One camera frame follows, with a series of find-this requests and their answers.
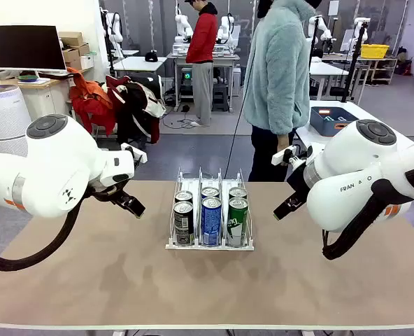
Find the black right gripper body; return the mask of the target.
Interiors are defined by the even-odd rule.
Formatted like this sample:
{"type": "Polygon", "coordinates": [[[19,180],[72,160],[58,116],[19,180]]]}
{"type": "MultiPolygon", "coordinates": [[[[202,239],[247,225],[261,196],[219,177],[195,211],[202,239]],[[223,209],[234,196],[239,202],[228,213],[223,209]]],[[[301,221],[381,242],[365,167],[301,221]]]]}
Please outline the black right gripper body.
{"type": "Polygon", "coordinates": [[[292,173],[287,178],[288,184],[294,191],[291,198],[294,199],[295,202],[305,202],[311,190],[309,178],[304,176],[306,168],[307,164],[304,162],[296,169],[293,169],[292,173]]]}

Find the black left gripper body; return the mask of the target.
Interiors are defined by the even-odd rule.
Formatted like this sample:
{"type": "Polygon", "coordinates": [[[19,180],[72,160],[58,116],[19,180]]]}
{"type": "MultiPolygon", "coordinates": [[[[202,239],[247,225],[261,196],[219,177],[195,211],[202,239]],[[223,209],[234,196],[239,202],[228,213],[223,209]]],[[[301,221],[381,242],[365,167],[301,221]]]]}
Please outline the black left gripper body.
{"type": "Polygon", "coordinates": [[[97,191],[93,186],[88,186],[87,197],[94,197],[100,202],[111,202],[116,205],[126,205],[129,202],[129,196],[123,190],[125,186],[125,183],[116,183],[101,191],[97,191]]]}

